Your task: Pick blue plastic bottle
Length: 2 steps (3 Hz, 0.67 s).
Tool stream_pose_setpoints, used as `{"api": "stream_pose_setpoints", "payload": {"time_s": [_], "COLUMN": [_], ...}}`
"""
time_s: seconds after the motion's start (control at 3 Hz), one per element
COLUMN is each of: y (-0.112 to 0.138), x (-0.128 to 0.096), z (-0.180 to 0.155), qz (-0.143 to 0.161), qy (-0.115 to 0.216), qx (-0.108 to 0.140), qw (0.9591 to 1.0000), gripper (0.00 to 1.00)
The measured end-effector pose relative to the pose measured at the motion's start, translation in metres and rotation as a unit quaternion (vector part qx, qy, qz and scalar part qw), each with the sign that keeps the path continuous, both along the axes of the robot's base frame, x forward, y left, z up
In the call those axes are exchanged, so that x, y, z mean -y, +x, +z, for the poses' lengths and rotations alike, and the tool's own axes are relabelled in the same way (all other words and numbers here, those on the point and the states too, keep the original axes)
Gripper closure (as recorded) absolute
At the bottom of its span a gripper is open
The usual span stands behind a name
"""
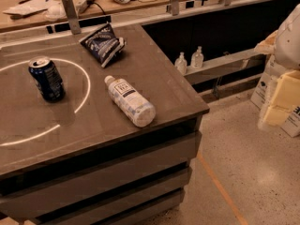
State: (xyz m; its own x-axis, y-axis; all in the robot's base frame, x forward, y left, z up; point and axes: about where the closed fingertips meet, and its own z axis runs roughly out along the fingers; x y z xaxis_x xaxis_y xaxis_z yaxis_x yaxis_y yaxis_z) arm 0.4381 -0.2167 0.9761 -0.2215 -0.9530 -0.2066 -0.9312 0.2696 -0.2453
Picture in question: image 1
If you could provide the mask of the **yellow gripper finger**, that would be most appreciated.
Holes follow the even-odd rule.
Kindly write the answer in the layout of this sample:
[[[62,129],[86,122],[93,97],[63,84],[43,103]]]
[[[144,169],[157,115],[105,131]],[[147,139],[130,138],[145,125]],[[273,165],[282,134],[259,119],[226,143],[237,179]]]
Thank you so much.
[[[284,73],[277,80],[271,105],[292,111],[300,105],[300,71]]]
[[[281,126],[290,113],[290,110],[280,107],[267,107],[264,111],[262,120],[270,126]]]

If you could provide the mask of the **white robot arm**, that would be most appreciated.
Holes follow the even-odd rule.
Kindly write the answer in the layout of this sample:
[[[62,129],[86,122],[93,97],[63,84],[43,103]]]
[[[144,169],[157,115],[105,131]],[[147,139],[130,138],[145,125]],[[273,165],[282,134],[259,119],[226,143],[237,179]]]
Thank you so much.
[[[285,21],[254,51],[270,54],[276,65],[284,67],[280,76],[273,75],[267,85],[261,120],[268,126],[281,126],[300,105],[300,4]]]

